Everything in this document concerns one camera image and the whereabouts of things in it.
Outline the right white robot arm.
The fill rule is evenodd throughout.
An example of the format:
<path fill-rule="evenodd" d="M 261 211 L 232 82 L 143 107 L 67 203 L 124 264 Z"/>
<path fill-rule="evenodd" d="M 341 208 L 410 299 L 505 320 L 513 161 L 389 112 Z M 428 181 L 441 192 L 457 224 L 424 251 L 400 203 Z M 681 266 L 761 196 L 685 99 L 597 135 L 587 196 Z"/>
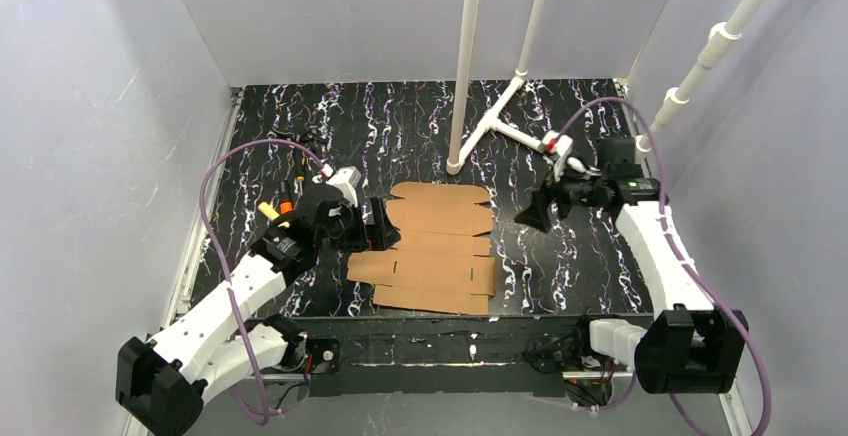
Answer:
<path fill-rule="evenodd" d="M 526 361 L 545 369 L 593 357 L 625 366 L 651 394 L 728 392 L 744 339 L 685 270 L 685 251 L 670 247 L 676 234 L 671 210 L 660 204 L 660 182 L 636 161 L 634 141 L 600 139 L 594 164 L 572 147 L 568 136 L 544 136 L 538 148 L 552 167 L 514 220 L 548 232 L 554 217 L 564 219 L 575 207 L 609 214 L 645 279 L 654 320 L 644 328 L 621 317 L 581 316 L 570 335 L 529 346 Z"/>

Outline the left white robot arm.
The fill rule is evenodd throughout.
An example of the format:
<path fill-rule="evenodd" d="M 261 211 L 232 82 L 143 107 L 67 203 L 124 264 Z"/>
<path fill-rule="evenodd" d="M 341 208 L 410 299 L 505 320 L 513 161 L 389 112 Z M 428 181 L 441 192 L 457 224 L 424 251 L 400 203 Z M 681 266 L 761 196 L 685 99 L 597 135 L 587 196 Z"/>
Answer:
<path fill-rule="evenodd" d="M 266 203 L 270 221 L 223 281 L 170 326 L 118 352 L 116 400 L 154 435 L 183 435 L 204 406 L 262 370 L 278 367 L 303 379 L 317 358 L 291 319 L 250 317 L 311 270 L 323 250 L 384 251 L 401 239 L 386 201 L 373 197 L 365 217 L 342 183 L 306 187 L 292 209 Z"/>

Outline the brown cardboard box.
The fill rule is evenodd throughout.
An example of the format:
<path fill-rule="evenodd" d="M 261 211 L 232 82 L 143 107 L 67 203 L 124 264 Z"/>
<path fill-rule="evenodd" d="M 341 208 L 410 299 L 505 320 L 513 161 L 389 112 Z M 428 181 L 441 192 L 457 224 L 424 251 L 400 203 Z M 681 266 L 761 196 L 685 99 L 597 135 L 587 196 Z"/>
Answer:
<path fill-rule="evenodd" d="M 477 185 L 395 184 L 386 202 L 401 239 L 349 257 L 347 279 L 373 287 L 381 307 L 486 316 L 497 259 L 489 191 Z"/>

